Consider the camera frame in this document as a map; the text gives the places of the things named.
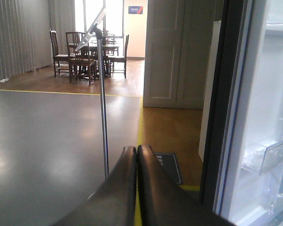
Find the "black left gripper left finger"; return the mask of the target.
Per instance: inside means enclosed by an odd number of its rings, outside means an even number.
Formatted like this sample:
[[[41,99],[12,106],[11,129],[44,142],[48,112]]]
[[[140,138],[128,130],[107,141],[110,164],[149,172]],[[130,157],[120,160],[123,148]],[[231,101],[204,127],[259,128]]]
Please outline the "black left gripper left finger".
[[[137,152],[124,147],[113,171],[90,198],[55,226],[133,226]]]

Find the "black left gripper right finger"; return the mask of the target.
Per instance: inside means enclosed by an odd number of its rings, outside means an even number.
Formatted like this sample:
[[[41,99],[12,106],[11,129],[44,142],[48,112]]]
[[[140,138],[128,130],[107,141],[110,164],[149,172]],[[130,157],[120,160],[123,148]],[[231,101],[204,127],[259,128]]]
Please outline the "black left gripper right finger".
[[[138,152],[138,192],[144,226],[230,226],[175,184],[148,145]]]

